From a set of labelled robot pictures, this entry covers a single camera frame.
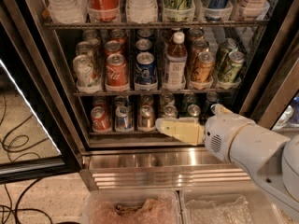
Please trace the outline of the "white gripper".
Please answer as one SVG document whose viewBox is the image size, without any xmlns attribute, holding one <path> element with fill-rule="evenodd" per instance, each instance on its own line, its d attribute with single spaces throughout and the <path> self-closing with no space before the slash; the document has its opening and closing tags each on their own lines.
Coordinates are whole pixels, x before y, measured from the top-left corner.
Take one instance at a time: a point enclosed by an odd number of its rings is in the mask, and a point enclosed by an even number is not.
<svg viewBox="0 0 299 224">
<path fill-rule="evenodd" d="M 196 119 L 165 119 L 155 121 L 156 129 L 167 136 L 185 144 L 197 146 L 205 140 L 208 152 L 223 162 L 230 162 L 230 148 L 240 131 L 249 125 L 255 125 L 251 119 L 232 113 L 222 104 L 210 107 L 215 115 L 201 125 Z"/>
</svg>

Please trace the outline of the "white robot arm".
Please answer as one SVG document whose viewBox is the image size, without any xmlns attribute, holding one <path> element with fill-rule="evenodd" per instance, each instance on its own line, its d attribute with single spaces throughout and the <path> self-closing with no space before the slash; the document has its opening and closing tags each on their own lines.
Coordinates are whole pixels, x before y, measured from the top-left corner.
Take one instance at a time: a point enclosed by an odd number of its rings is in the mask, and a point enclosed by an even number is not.
<svg viewBox="0 0 299 224">
<path fill-rule="evenodd" d="M 190 145 L 203 143 L 220 161 L 242 169 L 286 215 L 299 220 L 299 136 L 289 138 L 221 104 L 204 125 L 192 118 L 155 121 L 157 130 Z"/>
</svg>

